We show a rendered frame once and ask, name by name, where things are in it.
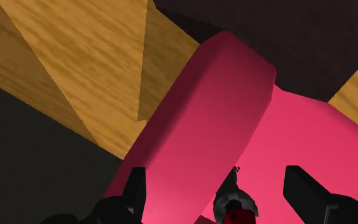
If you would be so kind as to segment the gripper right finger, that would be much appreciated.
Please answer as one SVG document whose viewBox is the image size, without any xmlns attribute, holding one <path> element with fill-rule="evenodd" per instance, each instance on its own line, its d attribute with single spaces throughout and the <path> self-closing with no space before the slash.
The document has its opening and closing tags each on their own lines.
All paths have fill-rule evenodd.
<svg viewBox="0 0 358 224">
<path fill-rule="evenodd" d="M 358 224 L 358 201 L 331 193 L 298 165 L 288 165 L 283 196 L 304 224 Z"/>
</svg>

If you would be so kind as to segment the pink sofa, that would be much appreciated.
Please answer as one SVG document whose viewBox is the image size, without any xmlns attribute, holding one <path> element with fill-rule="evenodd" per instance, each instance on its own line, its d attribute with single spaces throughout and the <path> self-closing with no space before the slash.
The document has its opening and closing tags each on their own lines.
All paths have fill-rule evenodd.
<svg viewBox="0 0 358 224">
<path fill-rule="evenodd" d="M 232 167 L 258 224 L 301 224 L 284 199 L 298 165 L 330 192 L 358 200 L 358 125 L 326 102 L 285 92 L 275 68 L 228 32 L 194 52 L 125 156 L 107 196 L 146 170 L 143 224 L 194 224 Z"/>
</svg>

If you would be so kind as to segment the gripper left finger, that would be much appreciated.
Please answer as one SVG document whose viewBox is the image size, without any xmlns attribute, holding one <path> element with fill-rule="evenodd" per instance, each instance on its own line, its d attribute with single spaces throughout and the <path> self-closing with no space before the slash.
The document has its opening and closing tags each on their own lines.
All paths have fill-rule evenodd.
<svg viewBox="0 0 358 224">
<path fill-rule="evenodd" d="M 40 224 L 143 224 L 146 202 L 146 169 L 134 167 L 122 195 L 102 199 L 91 213 L 78 220 L 73 214 L 55 214 Z"/>
</svg>

